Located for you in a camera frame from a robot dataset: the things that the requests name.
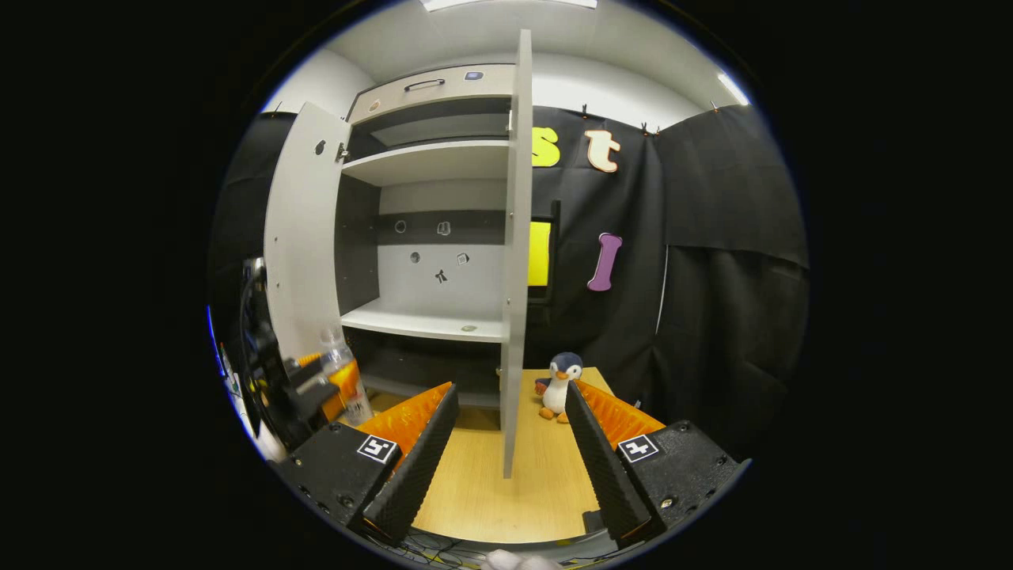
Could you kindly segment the white cabinet shelf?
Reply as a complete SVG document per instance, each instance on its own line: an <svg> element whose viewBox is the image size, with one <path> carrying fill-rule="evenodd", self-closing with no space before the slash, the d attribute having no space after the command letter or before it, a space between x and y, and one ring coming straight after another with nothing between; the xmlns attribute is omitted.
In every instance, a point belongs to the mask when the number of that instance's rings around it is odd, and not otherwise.
<svg viewBox="0 0 1013 570"><path fill-rule="evenodd" d="M503 320L495 314L471 317L433 313L419 307L398 306L383 297L347 311L341 315L341 324L354 329L433 340L500 344L506 339Z"/></svg>
<svg viewBox="0 0 1013 570"><path fill-rule="evenodd" d="M475 140L410 146L354 160L341 173L376 187L444 180L504 180L506 141Z"/></svg>

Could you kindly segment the grey cabinet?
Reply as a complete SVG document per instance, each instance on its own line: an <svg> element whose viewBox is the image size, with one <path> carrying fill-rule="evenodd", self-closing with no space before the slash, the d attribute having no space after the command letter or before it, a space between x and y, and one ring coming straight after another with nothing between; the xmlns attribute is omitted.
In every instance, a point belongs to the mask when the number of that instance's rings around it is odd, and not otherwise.
<svg viewBox="0 0 1013 570"><path fill-rule="evenodd" d="M410 146L509 142L509 97L434 102L350 125L348 162ZM504 180L376 185L341 174L336 281L341 317L383 297L439 314L503 320ZM502 343L345 328L366 386L410 397L455 382L460 402L499 407Z"/></svg>

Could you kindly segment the clear plastic bottle red label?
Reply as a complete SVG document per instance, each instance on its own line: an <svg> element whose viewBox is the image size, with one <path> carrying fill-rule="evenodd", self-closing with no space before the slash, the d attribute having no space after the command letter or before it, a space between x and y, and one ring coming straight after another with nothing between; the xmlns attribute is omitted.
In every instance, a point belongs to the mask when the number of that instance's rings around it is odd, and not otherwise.
<svg viewBox="0 0 1013 570"><path fill-rule="evenodd" d="M324 374L329 385L337 388L337 392L327 397L322 405L325 417L329 420L344 418L352 427L361 426L375 415L370 407L368 390L359 375L358 361L345 342L343 328L333 325L322 329L319 337L323 347L320 361Z"/></svg>

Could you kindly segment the grey cabinet door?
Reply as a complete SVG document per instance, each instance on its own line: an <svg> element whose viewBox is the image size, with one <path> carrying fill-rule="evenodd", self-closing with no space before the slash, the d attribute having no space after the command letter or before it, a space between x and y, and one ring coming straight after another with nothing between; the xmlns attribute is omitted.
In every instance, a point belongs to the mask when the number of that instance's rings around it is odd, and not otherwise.
<svg viewBox="0 0 1013 570"><path fill-rule="evenodd" d="M529 221L532 194L533 50L531 30L518 33L518 50L511 87L509 166L502 262L503 342L500 355L499 426L502 433L502 476L514 472L522 360L527 328Z"/></svg>
<svg viewBox="0 0 1013 570"><path fill-rule="evenodd" d="M283 357L321 350L320 332L340 322L334 237L350 125L305 102L276 162L264 224L267 303Z"/></svg>

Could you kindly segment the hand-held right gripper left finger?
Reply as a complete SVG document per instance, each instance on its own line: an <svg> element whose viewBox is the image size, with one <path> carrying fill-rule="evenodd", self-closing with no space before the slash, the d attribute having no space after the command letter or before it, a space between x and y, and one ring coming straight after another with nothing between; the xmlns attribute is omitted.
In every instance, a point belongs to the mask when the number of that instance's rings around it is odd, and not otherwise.
<svg viewBox="0 0 1013 570"><path fill-rule="evenodd" d="M427 497L458 414L458 386L445 382L361 426L329 424L276 462L275 471L329 522L400 545Z"/></svg>

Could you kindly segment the penguin plush toy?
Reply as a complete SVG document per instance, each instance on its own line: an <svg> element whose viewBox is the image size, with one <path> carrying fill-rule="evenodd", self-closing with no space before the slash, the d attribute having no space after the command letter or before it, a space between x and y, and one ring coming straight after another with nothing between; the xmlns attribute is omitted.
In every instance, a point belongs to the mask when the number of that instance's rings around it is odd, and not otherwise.
<svg viewBox="0 0 1013 570"><path fill-rule="evenodd" d="M582 378L582 357L573 352L555 355L549 364L547 378L536 379L536 394L541 397L539 415L546 420L568 424L567 395L571 380Z"/></svg>

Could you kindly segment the beige cabinet drawer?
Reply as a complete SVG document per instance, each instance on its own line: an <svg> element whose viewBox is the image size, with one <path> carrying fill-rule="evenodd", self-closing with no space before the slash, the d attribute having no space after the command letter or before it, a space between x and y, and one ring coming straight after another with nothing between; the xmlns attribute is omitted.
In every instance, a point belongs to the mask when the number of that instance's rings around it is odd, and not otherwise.
<svg viewBox="0 0 1013 570"><path fill-rule="evenodd" d="M446 84L419 88L411 93L403 90L403 86L410 83L438 77L444 78ZM398 77L357 94L345 123L358 125L387 113L434 102L509 97L513 93L514 77L516 66L510 63L443 67Z"/></svg>

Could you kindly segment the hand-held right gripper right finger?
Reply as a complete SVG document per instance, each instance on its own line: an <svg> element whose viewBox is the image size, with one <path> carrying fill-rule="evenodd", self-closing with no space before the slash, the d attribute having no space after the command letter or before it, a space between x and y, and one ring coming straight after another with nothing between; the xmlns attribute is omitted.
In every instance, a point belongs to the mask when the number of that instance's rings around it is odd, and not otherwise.
<svg viewBox="0 0 1013 570"><path fill-rule="evenodd" d="M688 420L663 426L582 380L568 383L567 417L616 545L683 533L737 487L753 464Z"/></svg>

